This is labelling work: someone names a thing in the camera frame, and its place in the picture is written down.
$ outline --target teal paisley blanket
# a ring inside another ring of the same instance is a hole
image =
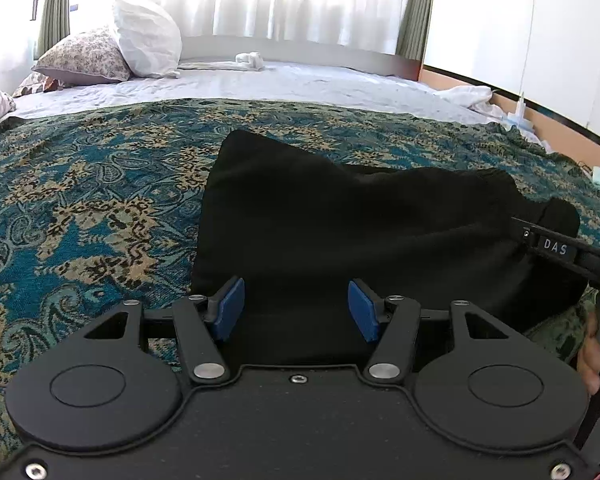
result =
[[[19,445],[4,407],[12,374],[122,298],[187,291],[206,177],[244,128],[349,164],[496,167],[537,200],[576,206],[600,246],[600,194],[577,165],[517,131],[311,104],[175,100],[0,124],[0,462]],[[587,298],[528,336],[563,359]],[[175,362],[173,346],[152,351]]]

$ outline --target blue pad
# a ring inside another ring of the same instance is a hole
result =
[[[349,282],[349,311],[366,342],[377,341],[380,324],[376,319],[376,309],[354,282]]]
[[[215,340],[226,341],[244,308],[244,280],[234,283],[218,305],[218,318],[211,326]]]

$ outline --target green curtain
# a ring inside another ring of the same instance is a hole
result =
[[[45,0],[38,38],[38,56],[69,35],[69,0]]]
[[[399,56],[418,61],[424,58],[432,2],[433,0],[408,0],[395,51]]]

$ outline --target black garment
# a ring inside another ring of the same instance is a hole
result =
[[[352,278],[423,308],[470,300],[521,332],[586,282],[501,234],[511,216],[571,236],[580,225],[573,206],[532,202],[503,171],[343,166],[239,130],[208,177],[192,290],[244,278],[245,311],[222,348],[233,369],[363,364]]]

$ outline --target finger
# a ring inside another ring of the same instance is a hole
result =
[[[582,378],[589,395],[595,395],[600,389],[600,377],[587,366],[583,358],[578,357],[578,373]]]
[[[587,335],[593,337],[598,333],[598,316],[596,311],[587,314]]]
[[[586,338],[582,345],[582,357],[587,366],[595,373],[600,373],[600,343],[594,337]]]

